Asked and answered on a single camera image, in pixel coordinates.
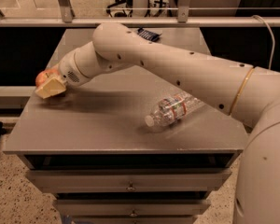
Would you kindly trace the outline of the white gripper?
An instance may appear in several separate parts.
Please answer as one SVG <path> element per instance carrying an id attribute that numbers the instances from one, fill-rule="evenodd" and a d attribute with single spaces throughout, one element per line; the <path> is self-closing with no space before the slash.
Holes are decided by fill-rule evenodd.
<path id="1" fill-rule="evenodd" d="M 50 76 L 42 85 L 36 87 L 35 94 L 42 99 L 61 94 L 66 91 L 65 82 L 68 86 L 81 86 L 91 80 L 87 74 L 89 60 L 80 55 L 78 51 L 67 53 L 59 62 L 59 75 Z"/>

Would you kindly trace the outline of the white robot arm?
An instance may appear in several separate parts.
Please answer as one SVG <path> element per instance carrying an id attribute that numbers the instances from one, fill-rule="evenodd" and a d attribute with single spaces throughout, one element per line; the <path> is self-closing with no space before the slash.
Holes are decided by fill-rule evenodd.
<path id="1" fill-rule="evenodd" d="M 102 23 L 90 43 L 37 75 L 36 93 L 48 98 L 131 65 L 251 128 L 232 224 L 280 224 L 280 73 L 150 42 L 120 23 Z"/>

